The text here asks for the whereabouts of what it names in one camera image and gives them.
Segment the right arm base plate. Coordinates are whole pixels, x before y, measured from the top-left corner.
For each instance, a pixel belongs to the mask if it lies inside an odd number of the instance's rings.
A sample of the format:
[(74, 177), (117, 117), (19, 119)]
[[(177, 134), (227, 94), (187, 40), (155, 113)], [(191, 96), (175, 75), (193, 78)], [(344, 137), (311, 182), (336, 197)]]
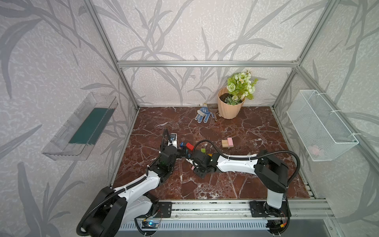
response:
[(291, 211), (287, 200), (282, 201), (280, 209), (269, 206), (266, 201), (254, 200), (249, 202), (252, 217), (291, 217)]

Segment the natural wood block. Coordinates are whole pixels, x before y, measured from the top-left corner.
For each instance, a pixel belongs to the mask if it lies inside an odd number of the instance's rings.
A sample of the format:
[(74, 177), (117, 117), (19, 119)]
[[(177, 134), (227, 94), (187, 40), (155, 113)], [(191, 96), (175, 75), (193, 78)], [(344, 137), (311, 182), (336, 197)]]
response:
[(228, 147), (229, 147), (229, 142), (228, 142), (228, 140), (222, 140), (222, 147), (223, 147), (223, 148), (228, 148)]

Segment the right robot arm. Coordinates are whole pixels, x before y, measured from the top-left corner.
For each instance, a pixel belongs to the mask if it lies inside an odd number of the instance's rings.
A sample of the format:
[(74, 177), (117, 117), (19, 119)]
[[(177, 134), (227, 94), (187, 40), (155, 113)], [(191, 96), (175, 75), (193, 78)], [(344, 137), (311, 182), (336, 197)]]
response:
[[(296, 159), (295, 171), (288, 176), (288, 165), (279, 159), (277, 154), (289, 154)], [(223, 153), (215, 153), (212, 156), (201, 151), (194, 150), (186, 155), (186, 161), (193, 166), (194, 173), (203, 178), (213, 172), (241, 172), (258, 177), (267, 188), (266, 202), (252, 204), (253, 213), (265, 214), (270, 217), (279, 217), (284, 195), (300, 171), (300, 159), (292, 151), (282, 150), (268, 152), (263, 150), (258, 154), (246, 156), (232, 156)]]

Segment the pink block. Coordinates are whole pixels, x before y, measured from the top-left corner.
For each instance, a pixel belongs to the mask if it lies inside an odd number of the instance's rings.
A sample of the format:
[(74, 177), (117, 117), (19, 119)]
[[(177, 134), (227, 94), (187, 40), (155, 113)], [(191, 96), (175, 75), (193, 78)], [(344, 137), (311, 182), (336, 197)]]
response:
[(233, 139), (231, 137), (228, 137), (227, 141), (228, 141), (228, 147), (229, 148), (234, 147), (234, 142), (233, 142)]

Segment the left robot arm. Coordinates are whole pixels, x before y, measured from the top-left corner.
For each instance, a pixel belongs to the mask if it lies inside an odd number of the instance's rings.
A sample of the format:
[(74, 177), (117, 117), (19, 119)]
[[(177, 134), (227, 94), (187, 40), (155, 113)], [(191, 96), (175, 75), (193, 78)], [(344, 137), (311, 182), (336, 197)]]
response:
[(158, 199), (149, 192), (163, 184), (172, 175), (176, 160), (187, 158), (188, 153), (185, 146), (162, 145), (145, 174), (121, 187), (104, 187), (79, 221), (77, 235), (114, 237), (130, 220), (155, 215)]

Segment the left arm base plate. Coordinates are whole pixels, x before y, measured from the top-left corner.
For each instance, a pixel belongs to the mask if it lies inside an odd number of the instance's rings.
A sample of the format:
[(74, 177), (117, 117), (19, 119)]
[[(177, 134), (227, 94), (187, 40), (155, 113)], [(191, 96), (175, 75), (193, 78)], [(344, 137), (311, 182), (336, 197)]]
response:
[(155, 201), (147, 215), (149, 217), (170, 218), (172, 205), (173, 203), (170, 201)]

